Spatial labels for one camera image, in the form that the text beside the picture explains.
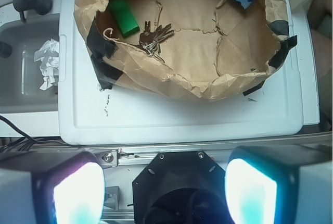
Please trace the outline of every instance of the black cable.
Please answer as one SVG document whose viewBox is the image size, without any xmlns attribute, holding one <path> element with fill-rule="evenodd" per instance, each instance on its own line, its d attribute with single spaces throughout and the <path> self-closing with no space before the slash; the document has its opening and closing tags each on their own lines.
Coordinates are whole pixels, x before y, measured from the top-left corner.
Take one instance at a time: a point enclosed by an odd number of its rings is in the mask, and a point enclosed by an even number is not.
<svg viewBox="0 0 333 224">
<path fill-rule="evenodd" d="M 10 120 L 8 120 L 7 118 L 3 117 L 0 115 L 0 120 L 7 123 L 12 129 L 14 129 L 16 132 L 18 132 L 20 135 L 23 135 L 25 138 L 27 138 L 28 140 L 34 142 L 35 139 L 32 138 L 31 136 L 29 136 L 28 134 L 24 133 L 22 130 L 20 130 L 18 127 L 16 127 Z"/>
<path fill-rule="evenodd" d="M 11 142 L 11 143 L 8 143 L 8 144 L 2 146 L 2 147 L 0 148 L 0 152 L 1 152 L 2 150 L 4 150 L 4 149 L 8 148 L 8 147 L 15 146 L 15 145 L 19 144 L 19 143 L 22 142 L 24 139 L 25 139 L 25 137 L 21 137 L 20 139 L 17 139 L 17 140 L 14 141 L 14 142 Z"/>
<path fill-rule="evenodd" d="M 31 136 L 29 136 L 28 134 L 26 134 L 25 132 L 23 132 L 22 130 L 20 130 L 18 127 L 16 127 L 10 120 L 8 120 L 7 118 L 3 117 L 0 115 L 0 120 L 5 122 L 6 124 L 8 124 L 12 129 L 14 129 L 17 133 L 19 133 L 20 135 L 23 135 L 24 137 L 9 143 L 3 147 L 0 148 L 0 152 L 2 152 L 3 150 L 10 150 L 12 148 L 14 148 L 15 146 L 22 144 L 22 142 L 24 142 L 23 145 L 20 145 L 20 147 L 18 148 L 20 151 L 24 151 L 24 150 L 29 150 L 31 148 L 32 145 L 34 144 L 44 144 L 44 143 L 58 143 L 61 145 L 65 145 L 65 146 L 70 146 L 70 147 L 81 147 L 80 145 L 71 145 L 71 144 L 67 144 L 65 142 L 60 141 L 60 139 L 58 137 L 51 137 L 51 138 L 32 138 Z"/>
</svg>

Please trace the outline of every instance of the metal bracket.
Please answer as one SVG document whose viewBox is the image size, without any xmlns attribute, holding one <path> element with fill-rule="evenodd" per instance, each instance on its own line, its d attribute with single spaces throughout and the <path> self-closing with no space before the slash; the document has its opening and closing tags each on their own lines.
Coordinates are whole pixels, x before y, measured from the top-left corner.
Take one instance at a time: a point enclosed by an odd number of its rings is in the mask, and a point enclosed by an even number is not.
<svg viewBox="0 0 333 224">
<path fill-rule="evenodd" d="M 94 155 L 102 169 L 118 166 L 118 150 L 106 150 L 100 153 L 95 153 Z"/>
</svg>

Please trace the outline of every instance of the green eraser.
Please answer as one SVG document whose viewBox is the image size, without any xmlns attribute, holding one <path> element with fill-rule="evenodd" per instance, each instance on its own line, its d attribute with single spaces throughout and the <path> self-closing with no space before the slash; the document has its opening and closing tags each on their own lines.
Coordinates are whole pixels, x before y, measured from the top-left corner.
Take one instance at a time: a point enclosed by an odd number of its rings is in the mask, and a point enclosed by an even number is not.
<svg viewBox="0 0 333 224">
<path fill-rule="evenodd" d="M 125 38 L 140 31 L 126 0 L 111 0 L 108 7 Z"/>
</svg>

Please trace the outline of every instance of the paper bag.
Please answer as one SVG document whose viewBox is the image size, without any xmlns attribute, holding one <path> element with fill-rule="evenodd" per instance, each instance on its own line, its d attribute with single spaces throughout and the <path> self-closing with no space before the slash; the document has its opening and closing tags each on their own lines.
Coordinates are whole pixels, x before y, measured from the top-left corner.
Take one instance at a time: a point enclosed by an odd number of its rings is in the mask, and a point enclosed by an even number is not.
<svg viewBox="0 0 333 224">
<path fill-rule="evenodd" d="M 104 89 L 113 84 L 173 99 L 213 102 L 253 90 L 284 63 L 297 43 L 289 38 L 285 0 L 126 0 L 140 32 L 123 38 L 109 0 L 75 0 L 75 20 Z M 172 24 L 157 60 L 135 45 Z"/>
</svg>

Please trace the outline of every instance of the white paper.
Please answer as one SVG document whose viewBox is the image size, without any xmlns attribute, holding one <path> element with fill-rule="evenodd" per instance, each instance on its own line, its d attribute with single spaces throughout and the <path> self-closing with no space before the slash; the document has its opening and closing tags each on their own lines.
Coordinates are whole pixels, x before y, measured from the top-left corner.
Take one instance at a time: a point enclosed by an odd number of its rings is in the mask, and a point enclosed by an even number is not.
<svg viewBox="0 0 333 224">
<path fill-rule="evenodd" d="M 41 90 L 57 86 L 59 81 L 59 42 L 46 41 L 39 51 L 35 52 L 34 61 L 41 61 L 40 70 L 44 76 Z"/>
</svg>

